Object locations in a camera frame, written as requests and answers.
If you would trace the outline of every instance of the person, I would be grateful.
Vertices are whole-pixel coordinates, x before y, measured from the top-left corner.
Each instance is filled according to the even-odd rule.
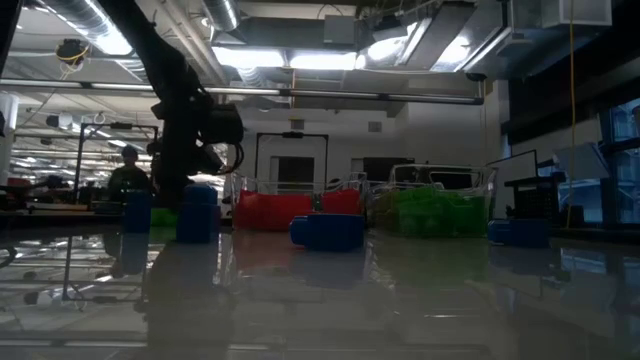
[[[136,166],[138,151],[131,145],[122,149],[124,166],[113,171],[109,179],[108,190],[111,201],[124,200],[124,192],[128,190],[151,190],[147,174]]]

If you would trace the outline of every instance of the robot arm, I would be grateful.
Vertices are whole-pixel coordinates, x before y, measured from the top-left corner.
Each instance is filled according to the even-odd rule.
[[[216,105],[205,91],[184,55],[155,31],[135,0],[98,0],[144,64],[149,83],[160,99],[152,107],[164,120],[160,160],[154,169],[162,202],[175,205],[188,175],[210,172],[214,164],[203,156],[210,144],[227,143],[236,148],[236,161],[228,172],[240,166],[244,153],[242,120],[235,107]]]

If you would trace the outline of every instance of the ceiling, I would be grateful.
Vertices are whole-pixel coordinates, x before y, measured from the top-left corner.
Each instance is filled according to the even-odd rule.
[[[165,16],[165,12],[159,8],[157,0],[138,0],[148,19],[156,23],[156,31],[180,50],[192,67],[198,72],[203,84],[214,84],[211,72],[205,71],[197,61],[196,56],[189,51],[189,47],[176,35],[175,23]],[[446,54],[456,54],[458,63],[469,61],[492,36],[501,30],[504,24],[504,8],[495,0],[477,1],[418,1],[404,2],[387,0],[384,2],[372,0],[338,0],[331,5],[319,0],[251,0],[238,2],[242,22],[240,26],[229,33],[216,34],[213,43],[210,43],[211,31],[203,19],[206,17],[202,10],[201,0],[173,1],[181,13],[188,17],[190,27],[195,31],[197,38],[190,37],[191,45],[196,42],[204,44],[204,48],[213,46],[225,46],[230,49],[265,49],[274,48],[284,54],[284,67],[259,68],[261,76],[270,86],[280,88],[316,89],[316,90],[342,90],[378,93],[416,93],[416,94],[441,94],[457,96],[479,96],[478,86],[470,81],[462,71],[453,72],[453,68],[446,68],[443,72],[432,72],[438,68],[444,60],[451,60]],[[403,48],[400,53],[409,48],[409,44],[415,37],[418,59],[430,58],[438,62],[433,65],[409,60],[402,64],[396,59],[398,54],[387,57],[378,62],[367,61],[362,70],[309,70],[293,69],[290,67],[290,56],[300,49],[316,52],[359,51],[364,54],[369,46],[375,43],[373,36],[374,26],[382,19],[382,15],[399,14],[401,27],[415,23],[414,29],[409,30],[403,40]],[[356,20],[356,36],[353,44],[344,48],[335,44],[326,43],[325,16],[345,15],[354,16]],[[425,43],[428,36],[420,38],[418,35],[420,24],[430,24],[426,34],[430,34],[430,42]],[[39,11],[37,9],[23,10],[18,22],[18,29],[11,45],[11,56],[7,59],[3,78],[22,79],[47,79],[58,80],[65,78],[70,81],[85,82],[111,82],[122,84],[139,84],[142,80],[132,75],[119,63],[113,61],[96,47],[91,48],[91,53],[82,64],[82,67],[73,73],[66,73],[65,67],[53,56],[57,45],[65,38],[82,39],[74,28],[62,21],[58,16]],[[179,31],[189,35],[186,26],[178,26]],[[425,53],[438,51],[426,57],[419,57]],[[499,77],[505,75],[504,67],[498,71],[486,66],[487,62],[481,62],[483,72]],[[233,66],[222,66],[222,76],[228,80],[226,85],[243,86],[243,79]],[[150,112],[150,107],[157,102],[153,94],[142,93],[69,93],[54,89],[10,89],[10,92],[20,98],[18,114],[18,134],[27,136],[58,136],[77,135],[73,129],[54,129],[45,124],[46,117],[51,114],[67,112],[74,115],[74,121],[93,121],[96,114],[101,113],[107,123],[113,121],[132,122],[140,125],[154,125],[161,127],[162,123],[155,120]],[[386,111],[388,117],[394,117],[402,108],[402,104],[386,101],[364,101],[346,99],[321,99],[321,98],[285,98],[267,99],[272,102],[274,108],[294,109],[346,109],[346,110],[378,110]],[[250,101],[240,101],[239,106],[251,106]],[[251,129],[251,121],[245,121],[245,126]],[[115,131],[105,130],[112,137],[122,138],[124,142],[144,147],[146,137],[152,136],[150,131]],[[42,145],[39,137],[18,137],[15,144],[17,149],[40,149],[66,152],[66,157],[75,157],[78,141],[75,139],[53,139],[52,145]],[[118,146],[109,144],[105,139],[91,140],[85,145],[85,150],[96,152],[96,158],[112,160],[117,154]],[[60,163],[59,153],[50,154],[57,161],[55,164],[45,162],[45,166],[56,165],[75,168],[75,161],[63,161]],[[87,166],[86,176],[95,174],[91,167]]]

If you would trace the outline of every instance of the glossy white floor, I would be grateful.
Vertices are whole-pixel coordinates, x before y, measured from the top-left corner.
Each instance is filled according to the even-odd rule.
[[[165,235],[16,235],[0,269],[0,359],[640,356],[640,249],[371,234],[334,254],[286,234]]]

